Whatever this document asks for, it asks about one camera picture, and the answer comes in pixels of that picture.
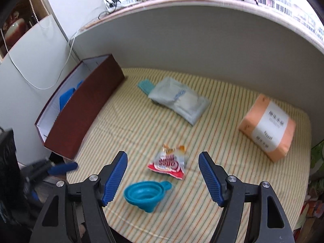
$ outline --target brown box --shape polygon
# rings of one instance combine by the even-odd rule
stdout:
[[[35,125],[44,146],[73,160],[92,122],[124,79],[112,55],[82,60],[56,89],[37,118]],[[76,88],[82,80],[60,112],[60,96]]]

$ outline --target white label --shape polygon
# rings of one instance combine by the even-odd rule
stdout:
[[[252,132],[252,140],[265,152],[274,151],[285,133],[289,116],[270,101],[265,113]]]

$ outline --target striped tablecloth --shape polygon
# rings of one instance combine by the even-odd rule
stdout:
[[[105,208],[109,225],[134,243],[208,242],[221,215],[211,200],[198,167],[198,155],[208,151],[215,163],[243,182],[269,181],[282,203],[291,227],[297,222],[305,197],[310,167],[310,122],[300,109],[275,102],[296,121],[296,132],[285,159],[272,163],[237,130],[257,92],[209,78],[154,69],[123,69],[124,84],[103,107],[85,137],[76,161],[79,170],[68,174],[70,183],[83,181],[109,164],[119,150],[128,154],[128,167],[113,202]],[[191,126],[173,111],[155,105],[137,88],[149,79],[157,84],[170,76],[187,84],[211,104]],[[166,143],[186,147],[185,179],[177,180],[146,168]],[[135,182],[167,180],[173,188],[153,213],[130,205],[124,189]],[[243,242],[249,205],[245,204],[237,242]]]

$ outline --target white wall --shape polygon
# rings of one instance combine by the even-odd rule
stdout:
[[[77,30],[106,10],[103,0],[48,0],[65,37],[70,39]]]
[[[281,25],[265,18],[278,14],[256,5],[215,1],[177,0],[111,16],[80,34],[75,51],[81,59],[112,53],[122,67],[176,70],[263,92],[307,112],[313,145],[324,139],[323,53],[287,28],[288,17]]]
[[[14,63],[38,88],[55,84],[67,59],[69,47],[52,16],[31,28],[9,51]],[[0,125],[12,128],[17,159],[27,165],[50,155],[37,134],[35,122],[60,82],[77,62],[69,58],[59,82],[48,90],[28,84],[7,54],[0,64]]]

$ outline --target snack wrapper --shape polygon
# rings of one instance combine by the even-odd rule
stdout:
[[[184,176],[184,152],[183,145],[177,148],[169,148],[163,144],[163,149],[158,152],[147,167],[154,172],[168,174],[182,180]]]

